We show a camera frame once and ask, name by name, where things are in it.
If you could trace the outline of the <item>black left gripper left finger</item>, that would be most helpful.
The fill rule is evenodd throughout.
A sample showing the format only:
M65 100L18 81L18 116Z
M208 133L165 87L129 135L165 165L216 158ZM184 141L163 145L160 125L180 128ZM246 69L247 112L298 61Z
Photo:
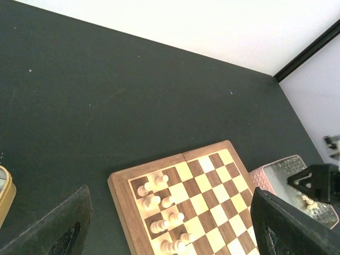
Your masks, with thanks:
M1 248L1 254L82 254L91 218L90 191L83 185Z

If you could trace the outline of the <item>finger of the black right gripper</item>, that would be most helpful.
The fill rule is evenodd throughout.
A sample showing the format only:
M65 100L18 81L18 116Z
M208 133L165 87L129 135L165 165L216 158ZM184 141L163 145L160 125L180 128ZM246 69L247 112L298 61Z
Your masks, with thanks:
M327 203L329 198L327 165L310 165L304 170L289 176L287 183L314 201Z

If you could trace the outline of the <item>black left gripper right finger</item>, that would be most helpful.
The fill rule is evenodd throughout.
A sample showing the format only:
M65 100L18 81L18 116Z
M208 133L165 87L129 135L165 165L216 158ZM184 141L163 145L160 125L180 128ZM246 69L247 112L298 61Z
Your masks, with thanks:
M260 254L339 254L339 233L256 187L251 219Z

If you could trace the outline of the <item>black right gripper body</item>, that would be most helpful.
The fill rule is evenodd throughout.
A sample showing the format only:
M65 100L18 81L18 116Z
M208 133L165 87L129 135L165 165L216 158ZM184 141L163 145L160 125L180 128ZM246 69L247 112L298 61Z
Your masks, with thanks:
M328 193L327 203L339 204L339 134L327 135L323 137L327 146L328 157L333 160L327 165L328 171Z

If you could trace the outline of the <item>light chess knight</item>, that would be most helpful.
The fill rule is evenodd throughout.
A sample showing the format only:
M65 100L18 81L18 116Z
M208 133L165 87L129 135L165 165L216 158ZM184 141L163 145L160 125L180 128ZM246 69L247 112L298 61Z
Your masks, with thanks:
M161 202L160 196L149 197L142 202L142 208L144 210L152 210L157 205L159 205L160 202Z

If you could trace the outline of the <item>light chess pawn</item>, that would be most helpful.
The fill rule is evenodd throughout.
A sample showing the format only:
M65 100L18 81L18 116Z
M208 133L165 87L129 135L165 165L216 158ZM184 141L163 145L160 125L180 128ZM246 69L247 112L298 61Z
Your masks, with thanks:
M164 186L165 184L167 184L168 180L169 180L168 175L159 176L155 179L155 185L157 187Z
M161 206L163 208L169 208L174 202L175 202L175 197L171 195L161 200Z
M181 212L172 213L172 214L170 214L169 217L168 217L168 221L169 221L169 223L172 224L172 225L175 225L175 224L177 224L178 222L183 221L183 219L184 219L184 214L181 213Z

